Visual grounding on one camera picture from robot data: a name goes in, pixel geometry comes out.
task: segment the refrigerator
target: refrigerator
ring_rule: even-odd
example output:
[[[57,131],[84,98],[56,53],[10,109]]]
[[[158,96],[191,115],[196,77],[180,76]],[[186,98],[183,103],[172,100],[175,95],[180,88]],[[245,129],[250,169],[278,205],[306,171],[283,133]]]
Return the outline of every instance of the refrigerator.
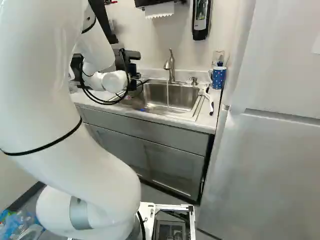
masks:
[[[197,228],[320,239],[320,1],[240,0]]]

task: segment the blue polka dot cup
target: blue polka dot cup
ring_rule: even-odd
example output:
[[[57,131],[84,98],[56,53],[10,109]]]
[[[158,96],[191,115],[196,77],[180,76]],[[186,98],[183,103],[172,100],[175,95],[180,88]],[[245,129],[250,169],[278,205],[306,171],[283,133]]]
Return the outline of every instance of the blue polka dot cup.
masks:
[[[212,72],[212,87],[221,89],[225,84],[227,68],[225,66],[215,66]]]

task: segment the cabinet door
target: cabinet door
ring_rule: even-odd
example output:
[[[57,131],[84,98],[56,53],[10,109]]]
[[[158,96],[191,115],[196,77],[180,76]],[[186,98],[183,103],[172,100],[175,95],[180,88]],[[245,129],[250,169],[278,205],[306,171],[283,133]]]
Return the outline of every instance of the cabinet door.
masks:
[[[101,145],[100,143],[100,139],[99,136],[96,134],[96,132],[92,129],[93,126],[91,126],[90,124],[84,123],[85,128],[87,129],[88,133],[90,134],[90,136],[98,143]]]
[[[153,182],[197,200],[204,157],[153,142],[144,142]]]
[[[129,165],[141,177],[149,178],[145,149],[139,138],[92,125],[91,129],[98,135],[99,143],[105,150]]]

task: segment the sink basin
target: sink basin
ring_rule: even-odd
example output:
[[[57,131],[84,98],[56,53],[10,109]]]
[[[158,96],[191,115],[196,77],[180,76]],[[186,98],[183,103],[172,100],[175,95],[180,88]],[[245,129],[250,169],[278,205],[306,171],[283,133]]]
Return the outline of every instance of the sink basin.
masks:
[[[130,92],[118,105],[141,112],[195,121],[204,100],[199,92],[200,88],[191,85],[169,83],[167,88],[166,81],[149,79],[139,85],[136,91]]]

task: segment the white countertop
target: white countertop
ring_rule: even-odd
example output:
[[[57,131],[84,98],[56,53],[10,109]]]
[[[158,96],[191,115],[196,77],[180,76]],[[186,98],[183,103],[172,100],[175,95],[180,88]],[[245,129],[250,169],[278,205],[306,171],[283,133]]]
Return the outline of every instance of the white countertop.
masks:
[[[109,93],[107,91],[91,91],[95,96],[103,100],[110,100],[115,94]],[[82,91],[79,89],[78,92],[71,94],[71,99],[74,104],[78,107],[94,109],[106,113],[112,113],[117,115],[122,115],[126,117],[131,117],[135,119],[146,120],[150,122],[155,122],[159,124],[165,124],[169,126],[174,126],[178,128],[193,130],[197,132],[215,134],[216,126],[218,120],[218,110],[220,104],[221,90],[216,90],[210,88],[209,94],[211,99],[214,102],[214,112],[210,116],[210,102],[208,99],[204,99],[204,102],[201,106],[198,118],[196,121],[184,120],[171,118],[168,116],[157,115],[149,112],[138,111],[129,107],[123,107],[121,104],[115,105],[101,105],[90,100]]]

